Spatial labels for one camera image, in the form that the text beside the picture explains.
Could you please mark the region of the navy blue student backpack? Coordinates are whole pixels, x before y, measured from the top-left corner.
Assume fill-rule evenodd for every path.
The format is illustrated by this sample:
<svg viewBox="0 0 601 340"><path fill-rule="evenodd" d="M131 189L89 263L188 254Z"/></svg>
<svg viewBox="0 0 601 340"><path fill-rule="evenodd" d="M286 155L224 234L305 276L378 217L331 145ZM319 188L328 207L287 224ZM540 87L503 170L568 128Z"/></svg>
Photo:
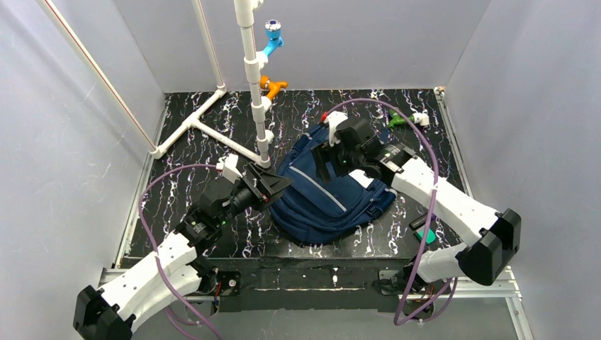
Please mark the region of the navy blue student backpack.
<svg viewBox="0 0 601 340"><path fill-rule="evenodd" d="M303 133L283 158L276 175L292 180L269 207L272 220L292 238L305 244L326 244L359 225L382 216L396 192L378 179L356 170L324 182L318 177L311 149L326 142L322 124Z"/></svg>

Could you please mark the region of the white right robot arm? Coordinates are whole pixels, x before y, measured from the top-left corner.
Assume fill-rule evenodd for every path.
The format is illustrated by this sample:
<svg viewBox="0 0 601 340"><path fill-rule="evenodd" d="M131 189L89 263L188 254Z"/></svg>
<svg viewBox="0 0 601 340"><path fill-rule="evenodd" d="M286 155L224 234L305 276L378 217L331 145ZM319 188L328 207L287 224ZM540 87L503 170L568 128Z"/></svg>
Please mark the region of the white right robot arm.
<svg viewBox="0 0 601 340"><path fill-rule="evenodd" d="M492 285L519 250L522 218L512 209L488 207L435 174L402 143L384 144L363 119L336 112L323 120L328 136L312 150L318 176L345 176L355 170L419 202L460 237L457 246L416 256L415 282L420 285L465 276Z"/></svg>

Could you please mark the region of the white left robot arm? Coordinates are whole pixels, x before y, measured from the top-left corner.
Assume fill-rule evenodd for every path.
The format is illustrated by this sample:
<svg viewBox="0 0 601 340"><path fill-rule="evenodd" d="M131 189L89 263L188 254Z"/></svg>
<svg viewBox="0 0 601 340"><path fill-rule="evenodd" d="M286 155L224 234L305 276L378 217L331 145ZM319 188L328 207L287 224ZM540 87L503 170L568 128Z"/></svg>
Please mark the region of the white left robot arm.
<svg viewBox="0 0 601 340"><path fill-rule="evenodd" d="M83 339L131 339L151 316L186 295L210 293L218 285L218 267L204 255L232 218L251 208L266 210L293 183L254 164L243 172L219 165L222 176L209 184L184 219L161 244L99 288L77 296L73 327Z"/></svg>

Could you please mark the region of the green eraser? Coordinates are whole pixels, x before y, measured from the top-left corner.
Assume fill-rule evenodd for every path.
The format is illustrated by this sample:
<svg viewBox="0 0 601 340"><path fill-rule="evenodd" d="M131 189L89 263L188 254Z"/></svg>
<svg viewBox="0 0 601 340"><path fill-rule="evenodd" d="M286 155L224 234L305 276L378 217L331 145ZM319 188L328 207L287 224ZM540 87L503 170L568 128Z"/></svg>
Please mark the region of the green eraser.
<svg viewBox="0 0 601 340"><path fill-rule="evenodd" d="M436 233L434 231L432 231L431 229L429 229L426 232L425 228L422 228L422 229L419 229L418 231L416 231L415 232L415 236L417 237L417 239L420 242L424 239L426 245L432 244L437 239Z"/></svg>

